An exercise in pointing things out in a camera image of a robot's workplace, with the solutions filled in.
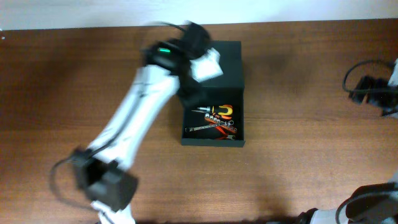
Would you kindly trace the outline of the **silver double ring wrench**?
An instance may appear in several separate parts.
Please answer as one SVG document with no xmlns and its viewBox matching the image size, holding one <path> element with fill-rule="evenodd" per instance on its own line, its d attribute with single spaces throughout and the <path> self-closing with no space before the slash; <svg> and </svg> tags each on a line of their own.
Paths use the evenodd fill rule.
<svg viewBox="0 0 398 224">
<path fill-rule="evenodd" d="M 208 124 L 208 125 L 198 126 L 198 127 L 185 128 L 185 132 L 190 133 L 190 132 L 199 131 L 202 129 L 215 128 L 217 126 L 225 126 L 225 125 L 229 125 L 229 123 L 222 122 L 222 123 Z"/>
</svg>

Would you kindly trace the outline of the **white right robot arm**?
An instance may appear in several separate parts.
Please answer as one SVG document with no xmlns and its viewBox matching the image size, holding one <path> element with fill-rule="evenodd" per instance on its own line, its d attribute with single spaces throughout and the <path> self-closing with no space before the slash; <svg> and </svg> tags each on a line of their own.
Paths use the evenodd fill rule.
<svg viewBox="0 0 398 224">
<path fill-rule="evenodd" d="M 380 107 L 383 117 L 397 118 L 397 80 L 393 78 L 364 76 L 350 91 L 349 98 L 355 103 L 366 101 Z M 359 187 L 338 208 L 303 212 L 295 223 L 397 223 L 397 173 L 386 183 Z"/>
</svg>

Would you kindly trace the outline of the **orange black needle nose pliers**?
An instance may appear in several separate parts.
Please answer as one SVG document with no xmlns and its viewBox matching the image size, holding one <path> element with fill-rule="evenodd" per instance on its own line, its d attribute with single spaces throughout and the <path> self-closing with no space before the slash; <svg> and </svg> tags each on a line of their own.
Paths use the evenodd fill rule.
<svg viewBox="0 0 398 224">
<path fill-rule="evenodd" d="M 196 108 L 196 109 L 194 109 L 194 110 L 192 110 L 193 112 L 197 112 L 197 113 L 205 113 L 205 112 L 203 112 L 203 111 L 200 111 L 200 110 L 198 110 L 198 108 Z M 222 118 L 227 118 L 227 117 L 231 117 L 231 119 L 232 119 L 232 115 L 229 115 L 229 116 L 221 116 Z"/>
</svg>

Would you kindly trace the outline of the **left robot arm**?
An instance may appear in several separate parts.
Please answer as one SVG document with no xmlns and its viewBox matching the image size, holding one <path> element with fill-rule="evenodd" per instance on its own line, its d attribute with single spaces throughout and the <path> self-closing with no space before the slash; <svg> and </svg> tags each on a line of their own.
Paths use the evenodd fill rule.
<svg viewBox="0 0 398 224">
<path fill-rule="evenodd" d="M 211 37 L 193 22 L 181 31 L 179 38 L 159 41 L 143 51 L 143 66 L 105 129 L 68 159 L 100 223 L 135 222 L 130 205 L 138 179 L 128 170 L 166 102 L 178 95 L 182 105 L 193 107 L 207 98 L 195 75 L 210 49 Z"/>
</svg>

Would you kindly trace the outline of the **yellow black stubby screwdriver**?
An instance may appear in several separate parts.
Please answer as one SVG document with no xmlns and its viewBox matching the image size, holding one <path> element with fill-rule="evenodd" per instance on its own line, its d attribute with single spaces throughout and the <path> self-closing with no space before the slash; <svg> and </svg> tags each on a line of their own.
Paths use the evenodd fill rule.
<svg viewBox="0 0 398 224">
<path fill-rule="evenodd" d="M 215 113 L 222 116 L 229 116 L 233 114 L 233 107 L 231 105 L 198 107 L 198 110 L 205 113 Z"/>
</svg>

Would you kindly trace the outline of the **orange socket bit rail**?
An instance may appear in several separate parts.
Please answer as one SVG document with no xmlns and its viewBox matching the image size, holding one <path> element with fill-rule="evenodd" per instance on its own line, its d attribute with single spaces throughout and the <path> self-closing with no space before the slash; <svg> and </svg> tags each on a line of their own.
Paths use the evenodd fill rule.
<svg viewBox="0 0 398 224">
<path fill-rule="evenodd" d="M 238 130 L 234 127 L 234 121 L 231 119 L 231 117 L 222 118 L 221 115 L 218 114 L 205 113 L 204 118 L 205 121 L 209 122 L 210 124 L 214 124 L 216 127 L 222 128 L 231 133 L 236 133 Z"/>
</svg>

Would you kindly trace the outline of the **red handled small pliers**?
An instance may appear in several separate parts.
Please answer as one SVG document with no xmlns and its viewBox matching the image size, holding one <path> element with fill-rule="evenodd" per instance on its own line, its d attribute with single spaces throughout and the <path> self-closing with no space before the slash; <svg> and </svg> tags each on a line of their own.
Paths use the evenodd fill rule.
<svg viewBox="0 0 398 224">
<path fill-rule="evenodd" d="M 233 126 L 223 126 L 218 124 L 211 124 L 212 128 L 215 128 L 221 133 L 221 136 L 215 138 L 215 140 L 235 140 L 238 129 Z"/>
</svg>

